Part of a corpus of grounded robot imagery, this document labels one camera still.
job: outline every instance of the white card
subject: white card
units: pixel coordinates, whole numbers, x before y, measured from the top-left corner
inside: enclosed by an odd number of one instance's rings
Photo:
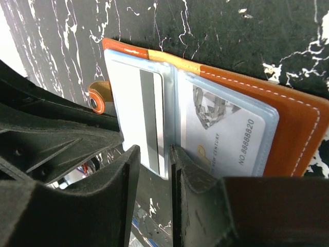
[[[178,80],[181,146],[214,177],[251,176],[265,130],[262,117]]]
[[[110,63],[109,78],[124,151],[139,145],[141,163],[165,174],[162,77],[127,64]]]

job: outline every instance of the white stitching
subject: white stitching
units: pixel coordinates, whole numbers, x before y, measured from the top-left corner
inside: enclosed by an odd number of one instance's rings
[[[205,74],[207,74],[207,75],[212,75],[212,76],[215,76],[215,77],[218,77],[218,78],[222,78],[222,79],[224,79],[224,80],[231,81],[230,79],[227,79],[227,78],[225,78],[225,77],[222,77],[222,76],[216,76],[216,75],[214,75],[214,74],[211,74],[211,73],[208,73],[208,72],[205,72],[205,71],[202,71],[202,70],[201,70],[200,72],[201,72],[201,73],[205,73]],[[233,81],[234,81],[234,82],[238,82],[238,83],[241,84],[241,85],[250,86],[249,84],[245,84],[245,83],[243,83],[243,82],[239,82],[239,81],[236,81],[236,80],[233,80]],[[264,89],[262,89],[262,88],[260,88],[260,87],[258,87],[258,86],[252,86],[252,87],[255,88],[255,89],[259,89],[259,90],[264,90]],[[286,95],[278,94],[278,93],[272,92],[271,90],[266,90],[266,91],[269,92],[269,93],[273,93],[273,94],[275,94],[275,95],[280,95],[280,96],[283,97],[283,98],[288,98],[289,100],[296,101],[296,102],[298,102],[298,103],[300,103],[300,104],[304,104],[304,105],[306,105],[306,106],[308,106],[308,107],[312,107],[312,106],[311,106],[310,104],[308,104],[308,103],[304,103],[303,101],[296,100],[296,99],[291,98],[291,97],[287,97]],[[317,117],[317,120],[316,120],[315,123],[314,123],[313,129],[312,129],[312,131],[310,132],[309,137],[308,137],[308,139],[307,139],[307,141],[306,141],[306,143],[305,143],[305,145],[304,145],[304,148],[303,148],[301,154],[299,155],[299,157],[298,157],[298,159],[297,159],[297,162],[296,162],[296,165],[295,165],[295,167],[294,167],[294,170],[293,170],[293,172],[292,172],[291,175],[290,175],[291,177],[294,175],[294,173],[295,173],[295,171],[296,171],[296,169],[297,169],[297,167],[298,167],[298,165],[299,165],[299,162],[300,162],[300,160],[302,159],[302,157],[303,157],[303,155],[304,155],[304,152],[305,152],[305,150],[306,150],[306,147],[307,147],[307,145],[308,145],[308,143],[309,143],[309,141],[310,141],[312,135],[314,134],[314,132],[315,132],[315,130],[316,130],[318,124],[319,124],[319,121],[320,121],[320,111],[319,111],[319,109],[316,108],[316,107],[312,107],[312,109],[315,110],[315,111],[317,112],[318,117]]]

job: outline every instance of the leather wallet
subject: leather wallet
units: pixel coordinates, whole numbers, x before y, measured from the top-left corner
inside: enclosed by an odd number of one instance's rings
[[[329,102],[325,99],[112,39],[103,39],[103,48],[151,61],[171,63],[179,69],[192,72],[277,109],[280,119],[263,176],[302,176],[328,129]],[[94,83],[89,87],[92,99],[102,102],[113,100],[111,97],[104,96],[105,92],[100,88],[100,85]],[[102,102],[99,102],[99,107],[96,109],[98,113],[104,111]]]

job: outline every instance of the diamond graphic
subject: diamond graphic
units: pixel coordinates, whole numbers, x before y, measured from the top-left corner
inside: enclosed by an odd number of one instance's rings
[[[196,115],[205,129],[240,109],[225,99],[221,99],[197,86],[193,86],[193,100]]]

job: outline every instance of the marble background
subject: marble background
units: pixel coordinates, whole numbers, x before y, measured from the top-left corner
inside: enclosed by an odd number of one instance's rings
[[[89,106],[113,38],[329,99],[328,0],[2,0],[29,79]],[[100,156],[108,162],[116,155]],[[329,133],[308,167],[329,176]]]

